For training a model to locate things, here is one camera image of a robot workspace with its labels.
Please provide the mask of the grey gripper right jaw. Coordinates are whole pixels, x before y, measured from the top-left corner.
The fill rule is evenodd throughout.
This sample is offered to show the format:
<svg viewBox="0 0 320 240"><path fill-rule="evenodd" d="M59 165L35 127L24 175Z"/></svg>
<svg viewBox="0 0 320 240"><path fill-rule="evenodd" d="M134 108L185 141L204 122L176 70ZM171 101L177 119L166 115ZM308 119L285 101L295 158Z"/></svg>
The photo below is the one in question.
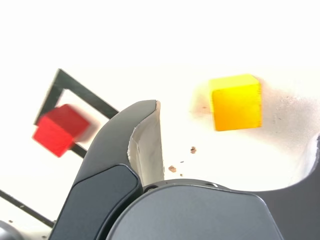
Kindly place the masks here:
<svg viewBox="0 0 320 240"><path fill-rule="evenodd" d="M300 182L245 192L195 180L151 185L116 208L99 240L317 240L320 162Z"/></svg>

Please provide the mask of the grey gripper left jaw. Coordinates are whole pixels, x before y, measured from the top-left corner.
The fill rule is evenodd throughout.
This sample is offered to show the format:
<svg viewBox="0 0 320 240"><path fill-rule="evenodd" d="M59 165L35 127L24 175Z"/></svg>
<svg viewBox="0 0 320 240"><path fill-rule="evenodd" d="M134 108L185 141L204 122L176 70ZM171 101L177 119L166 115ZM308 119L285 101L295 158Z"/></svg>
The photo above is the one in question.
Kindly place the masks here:
<svg viewBox="0 0 320 240"><path fill-rule="evenodd" d="M120 214L165 177L161 104L143 100L116 114L92 141L62 210L52 240L104 240Z"/></svg>

